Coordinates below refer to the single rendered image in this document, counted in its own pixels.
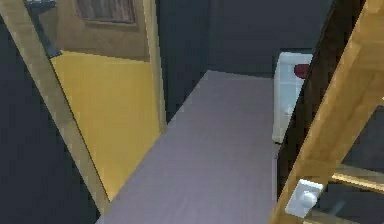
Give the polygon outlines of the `dark blue furniture piece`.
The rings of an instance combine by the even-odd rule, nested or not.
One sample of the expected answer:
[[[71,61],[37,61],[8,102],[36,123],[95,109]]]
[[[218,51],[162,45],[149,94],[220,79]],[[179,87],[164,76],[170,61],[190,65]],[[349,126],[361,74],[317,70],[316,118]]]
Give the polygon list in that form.
[[[24,0],[27,11],[34,24],[40,41],[47,53],[49,59],[60,56],[61,51],[51,42],[44,31],[39,16],[56,6],[55,0]]]

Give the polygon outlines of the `white cabinet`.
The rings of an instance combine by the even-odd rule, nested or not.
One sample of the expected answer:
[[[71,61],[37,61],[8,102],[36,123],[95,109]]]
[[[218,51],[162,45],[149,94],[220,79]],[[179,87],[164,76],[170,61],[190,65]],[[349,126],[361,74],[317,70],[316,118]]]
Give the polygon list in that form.
[[[274,74],[274,121],[272,140],[282,143],[304,80],[294,73],[299,64],[310,64],[312,54],[282,52]]]

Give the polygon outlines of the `dark red round object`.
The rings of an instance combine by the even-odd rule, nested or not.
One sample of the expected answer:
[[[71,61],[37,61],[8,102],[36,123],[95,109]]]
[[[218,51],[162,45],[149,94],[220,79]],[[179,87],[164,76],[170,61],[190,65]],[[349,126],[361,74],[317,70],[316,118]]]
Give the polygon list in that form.
[[[294,74],[301,79],[305,79],[307,77],[307,72],[310,68],[309,64],[296,64],[294,66]]]

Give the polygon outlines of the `wooden framed window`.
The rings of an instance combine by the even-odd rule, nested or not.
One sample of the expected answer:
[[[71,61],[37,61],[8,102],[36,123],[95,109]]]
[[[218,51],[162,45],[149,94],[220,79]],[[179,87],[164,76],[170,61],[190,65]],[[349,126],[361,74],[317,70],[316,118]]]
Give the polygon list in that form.
[[[134,0],[74,0],[78,15],[85,21],[136,24]]]

